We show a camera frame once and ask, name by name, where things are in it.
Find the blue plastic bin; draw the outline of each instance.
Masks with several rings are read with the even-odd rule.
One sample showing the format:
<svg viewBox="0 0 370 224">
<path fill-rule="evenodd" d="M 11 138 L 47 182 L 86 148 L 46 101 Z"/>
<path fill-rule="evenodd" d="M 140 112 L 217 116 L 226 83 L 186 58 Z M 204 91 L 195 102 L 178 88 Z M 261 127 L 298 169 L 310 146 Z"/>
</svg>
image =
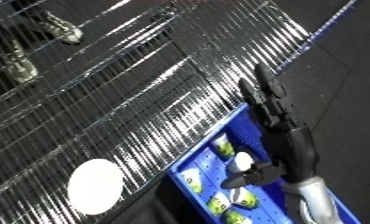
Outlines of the blue plastic bin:
<svg viewBox="0 0 370 224">
<path fill-rule="evenodd" d="M 248 106 L 246 104 L 235 110 L 227 119 L 217 124 L 202 141 L 169 169 L 169 176 L 207 223 L 225 223 L 222 215 L 215 216 L 208 209 L 207 202 L 210 198 L 218 191 L 229 198 L 229 190 L 220 188 L 221 182 L 227 177 L 225 168 L 228 161 L 224 161 L 217 156 L 211 141 L 220 134 L 226 133 L 229 141 L 235 148 L 246 146 L 252 150 L 252 153 L 258 159 L 269 160 L 259 140 L 260 132 L 250 120 L 247 110 Z M 196 168 L 201 177 L 203 191 L 199 194 L 189 188 L 187 181 L 181 175 L 182 172 L 191 168 Z M 254 209 L 232 206 L 231 209 L 250 218 L 253 223 L 293 223 L 285 214 L 284 195 L 280 189 L 280 180 L 264 187 L 247 186 L 246 188 L 257 196 L 259 206 Z M 344 223 L 360 223 L 335 195 L 332 194 L 332 196 Z"/>
</svg>

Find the shoe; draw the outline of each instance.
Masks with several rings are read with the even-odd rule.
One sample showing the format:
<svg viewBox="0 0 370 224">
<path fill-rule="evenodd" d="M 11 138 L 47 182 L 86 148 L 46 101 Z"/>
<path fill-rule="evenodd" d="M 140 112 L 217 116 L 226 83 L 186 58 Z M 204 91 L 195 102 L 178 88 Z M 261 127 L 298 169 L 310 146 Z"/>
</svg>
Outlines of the shoe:
<svg viewBox="0 0 370 224">
<path fill-rule="evenodd" d="M 13 52 L 0 54 L 6 64 L 6 71 L 17 83 L 22 84 L 38 75 L 36 67 L 26 58 L 22 46 L 17 40 L 12 41 Z"/>
<path fill-rule="evenodd" d="M 83 32 L 72 23 L 69 23 L 51 12 L 46 11 L 45 18 L 33 19 L 37 31 L 51 34 L 65 44 L 80 44 L 83 41 Z"/>
</svg>

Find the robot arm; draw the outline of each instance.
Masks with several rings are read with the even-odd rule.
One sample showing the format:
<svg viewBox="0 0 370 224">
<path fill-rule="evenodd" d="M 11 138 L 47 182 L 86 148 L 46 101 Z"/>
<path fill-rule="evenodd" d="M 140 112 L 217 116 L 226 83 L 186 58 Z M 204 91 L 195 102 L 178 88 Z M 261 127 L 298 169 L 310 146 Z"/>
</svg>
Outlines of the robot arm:
<svg viewBox="0 0 370 224">
<path fill-rule="evenodd" d="M 309 127 L 300 121 L 284 86 L 269 68 L 259 64 L 254 72 L 259 90 L 245 79 L 240 80 L 239 88 L 250 106 L 250 116 L 259 125 L 271 162 L 253 164 L 221 186 L 262 186 L 282 177 L 287 213 L 296 223 L 342 223 L 324 180 L 316 176 L 319 156 Z"/>
</svg>

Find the dark floor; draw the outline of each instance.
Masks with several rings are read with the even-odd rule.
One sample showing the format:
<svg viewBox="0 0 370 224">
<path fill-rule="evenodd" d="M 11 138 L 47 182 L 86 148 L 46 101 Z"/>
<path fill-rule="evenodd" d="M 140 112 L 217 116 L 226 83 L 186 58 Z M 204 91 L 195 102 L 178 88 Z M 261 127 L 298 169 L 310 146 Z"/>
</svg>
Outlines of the dark floor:
<svg viewBox="0 0 370 224">
<path fill-rule="evenodd" d="M 314 30 L 346 1 L 278 0 Z M 370 0 L 291 64 L 282 81 L 314 129 L 319 174 L 362 223 L 370 223 Z M 203 223 L 167 178 L 116 223 Z"/>
</svg>

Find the metal grating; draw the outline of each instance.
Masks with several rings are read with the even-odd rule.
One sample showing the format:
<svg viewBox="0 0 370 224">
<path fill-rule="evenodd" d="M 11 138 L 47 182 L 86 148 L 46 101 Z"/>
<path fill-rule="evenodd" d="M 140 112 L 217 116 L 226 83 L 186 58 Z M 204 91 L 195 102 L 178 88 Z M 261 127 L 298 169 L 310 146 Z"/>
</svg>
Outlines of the metal grating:
<svg viewBox="0 0 370 224">
<path fill-rule="evenodd" d="M 0 223 L 95 223 L 120 209 L 240 103 L 236 82 L 275 68 L 308 34 L 266 0 L 46 0 L 0 4 Z M 78 46 L 34 32 L 42 7 L 83 31 Z M 39 74 L 16 83 L 1 45 L 15 37 Z M 109 212 L 75 211 L 66 187 L 93 158 L 125 189 Z"/>
</svg>

